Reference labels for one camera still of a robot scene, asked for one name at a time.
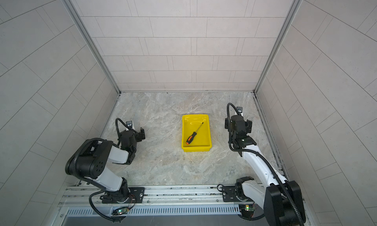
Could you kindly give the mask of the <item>black orange handled screwdriver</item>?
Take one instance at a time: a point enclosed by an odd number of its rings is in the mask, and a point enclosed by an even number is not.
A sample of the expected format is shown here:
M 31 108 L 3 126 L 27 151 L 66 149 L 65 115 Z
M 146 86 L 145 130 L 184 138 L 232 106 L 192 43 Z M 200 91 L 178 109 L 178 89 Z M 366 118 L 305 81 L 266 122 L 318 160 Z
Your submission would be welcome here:
M 196 131 L 194 131 L 194 132 L 192 133 L 192 135 L 186 140 L 186 144 L 187 144 L 187 145 L 190 145 L 190 144 L 193 142 L 195 136 L 197 135 L 198 131 L 199 131 L 200 128 L 203 126 L 203 124 L 204 124 L 204 123 L 202 122 L 201 125 L 199 126 L 199 128 L 198 128 Z

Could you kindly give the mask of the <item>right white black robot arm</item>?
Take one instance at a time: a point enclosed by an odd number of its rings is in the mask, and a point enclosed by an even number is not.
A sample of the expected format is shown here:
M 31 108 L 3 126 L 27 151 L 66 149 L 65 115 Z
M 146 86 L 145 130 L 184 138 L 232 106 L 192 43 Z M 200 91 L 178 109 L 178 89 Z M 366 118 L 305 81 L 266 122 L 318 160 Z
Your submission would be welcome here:
M 241 178 L 236 184 L 239 198 L 252 199 L 264 211 L 270 226 L 303 226 L 306 222 L 302 193 L 295 181 L 288 181 L 262 155 L 249 136 L 252 122 L 241 115 L 225 119 L 229 147 L 252 167 L 260 180 Z

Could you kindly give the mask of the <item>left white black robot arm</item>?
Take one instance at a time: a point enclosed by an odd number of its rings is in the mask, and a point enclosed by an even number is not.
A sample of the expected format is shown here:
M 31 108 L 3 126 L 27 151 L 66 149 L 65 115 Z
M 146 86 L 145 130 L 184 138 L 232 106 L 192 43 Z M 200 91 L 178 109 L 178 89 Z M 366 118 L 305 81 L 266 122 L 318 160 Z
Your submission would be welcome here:
M 119 145 L 102 138 L 86 140 L 67 161 L 65 172 L 101 189 L 102 203 L 141 203 L 145 188 L 130 188 L 127 180 L 112 172 L 107 163 L 130 165 L 137 143 L 145 139 L 145 131 L 124 130 L 118 138 Z

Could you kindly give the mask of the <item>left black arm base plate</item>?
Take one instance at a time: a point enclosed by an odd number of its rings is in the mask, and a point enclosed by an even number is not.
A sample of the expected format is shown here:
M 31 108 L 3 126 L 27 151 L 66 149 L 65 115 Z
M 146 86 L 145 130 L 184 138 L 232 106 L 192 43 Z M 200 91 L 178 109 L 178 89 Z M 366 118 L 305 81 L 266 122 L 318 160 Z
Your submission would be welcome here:
M 144 187 L 128 187 L 127 190 L 120 189 L 116 192 L 106 191 L 100 197 L 102 203 L 142 203 L 144 196 Z

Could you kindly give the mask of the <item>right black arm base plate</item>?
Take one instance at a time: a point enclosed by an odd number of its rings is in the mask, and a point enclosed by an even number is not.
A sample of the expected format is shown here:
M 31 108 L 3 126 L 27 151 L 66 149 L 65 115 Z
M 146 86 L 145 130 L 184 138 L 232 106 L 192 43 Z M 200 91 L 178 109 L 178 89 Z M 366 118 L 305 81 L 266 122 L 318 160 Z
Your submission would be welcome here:
M 252 199 L 241 196 L 241 194 L 237 193 L 235 186 L 219 184 L 217 190 L 221 192 L 224 202 L 253 202 Z

